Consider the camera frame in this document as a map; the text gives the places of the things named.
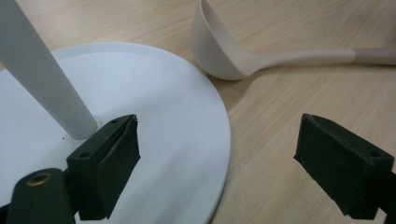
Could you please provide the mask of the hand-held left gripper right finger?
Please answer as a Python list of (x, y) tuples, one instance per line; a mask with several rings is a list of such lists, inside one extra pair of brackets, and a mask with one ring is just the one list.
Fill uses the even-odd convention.
[(394, 157), (341, 125), (302, 115), (299, 162), (346, 216), (374, 219), (378, 210), (394, 219)]

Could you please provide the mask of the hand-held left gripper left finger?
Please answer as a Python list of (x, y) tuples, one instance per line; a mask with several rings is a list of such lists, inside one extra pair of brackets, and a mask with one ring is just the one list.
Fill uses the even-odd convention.
[(82, 220), (109, 218), (140, 160), (135, 115), (113, 119), (66, 159)]

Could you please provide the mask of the white round-base pole stand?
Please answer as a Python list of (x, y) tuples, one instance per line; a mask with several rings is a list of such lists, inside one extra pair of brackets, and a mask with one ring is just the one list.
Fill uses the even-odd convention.
[[(208, 224), (231, 156), (224, 103), (175, 54), (130, 43), (49, 51), (0, 0), (0, 224)], [(135, 115), (140, 160), (109, 218), (82, 220), (66, 159)]]

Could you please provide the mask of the beige silicone ladle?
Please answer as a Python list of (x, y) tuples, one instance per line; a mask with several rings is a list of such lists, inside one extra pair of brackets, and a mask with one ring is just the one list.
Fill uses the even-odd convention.
[(396, 48), (317, 49), (255, 54), (242, 49), (206, 0), (198, 0), (191, 24), (191, 50), (210, 76), (240, 80), (270, 67), (297, 63), (396, 65)]

